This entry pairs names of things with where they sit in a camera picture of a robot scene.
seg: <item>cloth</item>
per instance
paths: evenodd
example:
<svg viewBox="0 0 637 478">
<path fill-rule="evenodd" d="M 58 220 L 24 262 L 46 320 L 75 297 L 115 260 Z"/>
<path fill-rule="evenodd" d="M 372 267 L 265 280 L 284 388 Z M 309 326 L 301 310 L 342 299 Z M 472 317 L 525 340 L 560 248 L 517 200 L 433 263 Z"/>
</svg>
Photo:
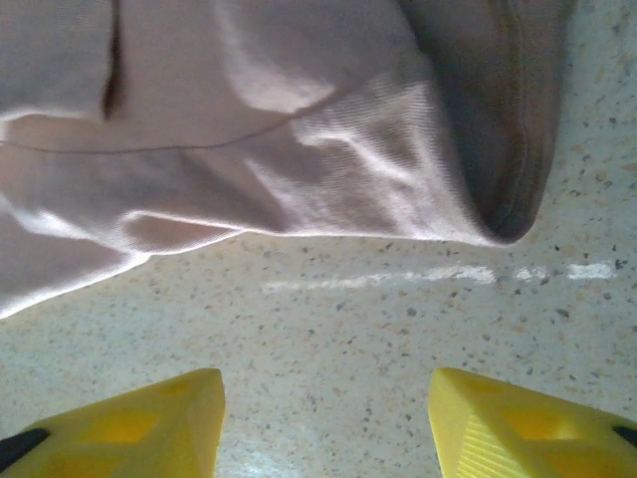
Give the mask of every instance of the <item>cloth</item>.
<svg viewBox="0 0 637 478">
<path fill-rule="evenodd" d="M 4 0 L 0 316 L 245 231 L 511 244 L 571 0 Z"/>
</svg>

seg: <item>terrazzo floor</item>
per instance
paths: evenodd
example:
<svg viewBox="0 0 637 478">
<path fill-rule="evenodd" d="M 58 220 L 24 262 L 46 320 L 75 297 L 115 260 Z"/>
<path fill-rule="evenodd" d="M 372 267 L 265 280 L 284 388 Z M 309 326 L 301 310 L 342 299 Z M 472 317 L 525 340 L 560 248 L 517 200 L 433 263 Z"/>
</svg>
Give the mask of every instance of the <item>terrazzo floor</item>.
<svg viewBox="0 0 637 478">
<path fill-rule="evenodd" d="M 580 1 L 540 216 L 506 250 L 245 235 L 0 321 L 0 436 L 198 367 L 217 476 L 440 477 L 438 366 L 637 420 L 637 2 Z"/>
</svg>

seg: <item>seam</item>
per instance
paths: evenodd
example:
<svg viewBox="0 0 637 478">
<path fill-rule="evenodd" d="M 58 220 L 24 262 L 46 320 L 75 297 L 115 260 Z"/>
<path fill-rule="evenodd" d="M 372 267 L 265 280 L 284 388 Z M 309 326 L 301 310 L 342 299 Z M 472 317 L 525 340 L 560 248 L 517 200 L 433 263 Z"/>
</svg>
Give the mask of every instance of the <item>seam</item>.
<svg viewBox="0 0 637 478">
<path fill-rule="evenodd" d="M 512 90 L 514 90 L 514 103 L 516 106 L 516 117 L 515 120 L 520 126 L 521 132 L 521 148 L 520 151 L 514 151 L 514 154 L 519 154 L 520 166 L 516 168 L 517 171 L 514 171 L 515 177 L 513 178 L 513 186 L 511 187 L 511 199 L 509 200 L 509 204 L 507 204 L 506 209 L 503 211 L 502 219 L 498 221 L 498 225 L 495 230 L 498 231 L 502 227 L 504 227 L 505 223 L 511 218 L 513 213 L 516 210 L 516 206 L 519 202 L 519 194 L 521 189 L 522 180 L 525 176 L 525 172 L 529 166 L 529 132 L 528 126 L 525 121 L 526 118 L 526 101 L 525 101 L 525 85 L 526 85 L 526 69 L 523 62 L 523 47 L 524 47 L 524 22 L 522 21 L 520 14 L 517 13 L 517 9 L 514 6 L 515 0 L 503 0 L 504 7 L 509 13 L 509 17 L 511 18 L 512 24 L 514 28 L 511 32 L 515 35 L 515 44 L 512 48 L 515 49 L 515 71 L 516 76 L 512 80 L 514 82 Z"/>
<path fill-rule="evenodd" d="M 303 118 L 309 117 L 317 112 L 320 112 L 321 110 L 324 110 L 325 108 L 327 108 L 328 106 L 334 104 L 334 103 L 338 103 L 339 101 L 347 98 L 348 96 L 352 95 L 353 93 L 357 92 L 358 90 L 362 89 L 365 85 L 368 85 L 373 79 L 377 78 L 378 76 L 384 74 L 384 73 L 391 73 L 391 72 L 395 72 L 397 68 L 400 67 L 400 65 L 402 65 L 402 58 L 404 58 L 407 55 L 422 55 L 416 47 L 414 47 L 414 49 L 403 49 L 403 50 L 398 50 L 396 52 L 396 58 L 398 59 L 398 61 L 394 64 L 392 69 L 384 69 L 378 72 L 375 72 L 371 75 L 369 75 L 368 77 L 365 77 L 363 80 L 361 80 L 360 83 L 339 91 L 337 93 L 334 93 L 333 95 L 329 96 L 328 98 L 316 103 L 315 105 L 312 105 L 311 107 L 308 107 L 306 109 L 301 110 L 300 112 L 290 115 L 285 119 L 282 119 L 281 121 L 275 122 L 274 124 L 267 126 L 263 129 L 260 129 L 258 131 L 246 134 L 245 136 L 241 136 L 235 139 L 230 139 L 229 141 L 225 141 L 225 142 L 220 142 L 220 143 L 213 143 L 213 144 L 189 144 L 189 145 L 185 145 L 185 144 L 174 144 L 174 145 L 169 145 L 169 146 L 157 146 L 157 147 L 141 147 L 141 148 L 130 148 L 130 149 L 107 149 L 107 150 L 64 150 L 64 149 L 47 149 L 47 148 L 43 148 L 43 147 L 36 147 L 36 146 L 30 146 L 28 144 L 22 144 L 19 142 L 14 142 L 11 140 L 6 140 L 6 139 L 0 139 L 0 146 L 2 145 L 7 145 L 7 146 L 11 146 L 11 147 L 15 147 L 17 149 L 24 149 L 24 150 L 29 150 L 29 151 L 35 151 L 35 152 L 43 152 L 43 153 L 52 153 L 52 154 L 83 154 L 83 155 L 118 155 L 118 154 L 131 154 L 131 153 L 138 153 L 138 152 L 153 152 L 153 151 L 169 151 L 169 150 L 202 150 L 202 149 L 221 149 L 224 147 L 228 147 L 228 146 L 233 146 L 236 145 L 240 142 L 249 140 L 249 139 L 255 139 L 257 137 L 266 135 L 272 131 L 275 131 L 276 129 L 282 128 L 288 124 L 290 124 L 291 122 L 295 121 L 295 120 L 302 120 Z"/>
</svg>

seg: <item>floor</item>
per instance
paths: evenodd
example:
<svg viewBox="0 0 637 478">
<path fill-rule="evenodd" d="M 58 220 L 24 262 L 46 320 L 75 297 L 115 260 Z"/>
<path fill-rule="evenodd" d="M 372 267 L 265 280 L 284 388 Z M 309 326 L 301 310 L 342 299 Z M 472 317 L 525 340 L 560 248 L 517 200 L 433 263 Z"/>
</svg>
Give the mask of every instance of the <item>floor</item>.
<svg viewBox="0 0 637 478">
<path fill-rule="evenodd" d="M 219 477 L 439 477 L 456 366 L 637 419 L 637 2 L 580 1 L 536 228 L 485 250 L 243 236 L 0 322 L 0 436 L 198 367 Z"/>
</svg>

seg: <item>speckled floor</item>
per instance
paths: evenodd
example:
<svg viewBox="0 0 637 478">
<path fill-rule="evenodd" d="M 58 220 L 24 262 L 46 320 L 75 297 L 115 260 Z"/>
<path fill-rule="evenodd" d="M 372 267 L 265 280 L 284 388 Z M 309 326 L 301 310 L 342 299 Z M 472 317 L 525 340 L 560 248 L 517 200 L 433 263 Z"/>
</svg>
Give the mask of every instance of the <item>speckled floor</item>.
<svg viewBox="0 0 637 478">
<path fill-rule="evenodd" d="M 508 250 L 242 236 L 0 322 L 0 436 L 202 367 L 219 477 L 439 477 L 447 365 L 637 419 L 637 2 L 581 1 L 534 231 Z"/>
</svg>

